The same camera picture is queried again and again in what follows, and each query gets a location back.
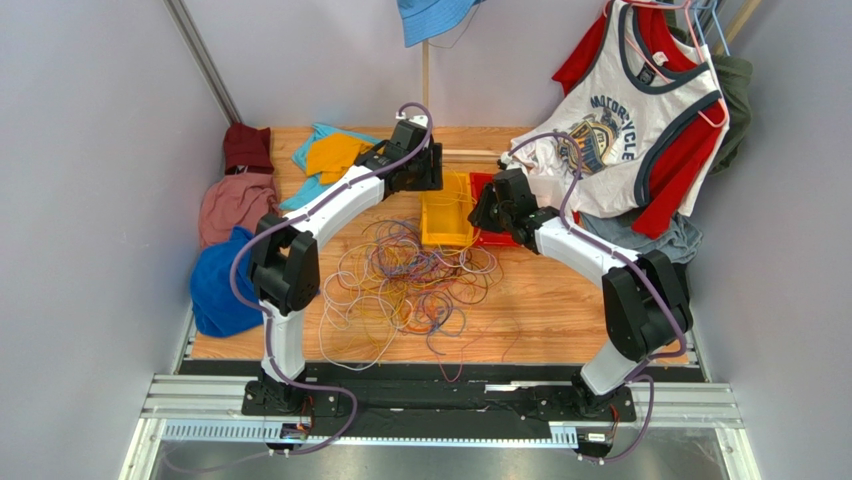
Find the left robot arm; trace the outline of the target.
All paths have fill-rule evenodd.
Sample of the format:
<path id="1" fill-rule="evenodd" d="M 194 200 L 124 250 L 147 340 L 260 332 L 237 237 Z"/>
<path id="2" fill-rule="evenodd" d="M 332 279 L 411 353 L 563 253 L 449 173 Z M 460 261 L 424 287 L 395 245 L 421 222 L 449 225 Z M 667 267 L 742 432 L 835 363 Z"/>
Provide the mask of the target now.
<path id="1" fill-rule="evenodd" d="M 442 146 L 427 115 L 398 114 L 391 137 L 356 156 L 328 190 L 283 217 L 265 215 L 234 262 L 248 263 L 256 299 L 241 301 L 263 318 L 264 357 L 259 378 L 246 387 L 243 410 L 280 414 L 301 411 L 308 389 L 298 379 L 305 369 L 304 311 L 321 283 L 319 254 L 364 211 L 398 192 L 443 187 Z"/>

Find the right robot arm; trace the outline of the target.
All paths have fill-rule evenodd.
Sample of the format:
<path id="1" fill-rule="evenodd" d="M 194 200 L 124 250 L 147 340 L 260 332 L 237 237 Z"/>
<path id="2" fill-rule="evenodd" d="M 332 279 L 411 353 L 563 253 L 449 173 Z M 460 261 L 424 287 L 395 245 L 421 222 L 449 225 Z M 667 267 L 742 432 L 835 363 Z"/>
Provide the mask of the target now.
<path id="1" fill-rule="evenodd" d="M 608 339 L 572 376 L 568 401 L 579 415 L 608 410 L 628 380 L 666 356 L 666 347 L 685 349 L 693 316 L 686 285 L 665 253 L 618 247 L 577 226 L 566 212 L 539 205 L 520 170 L 500 171 L 486 182 L 468 220 L 482 231 L 510 235 L 600 288 Z"/>

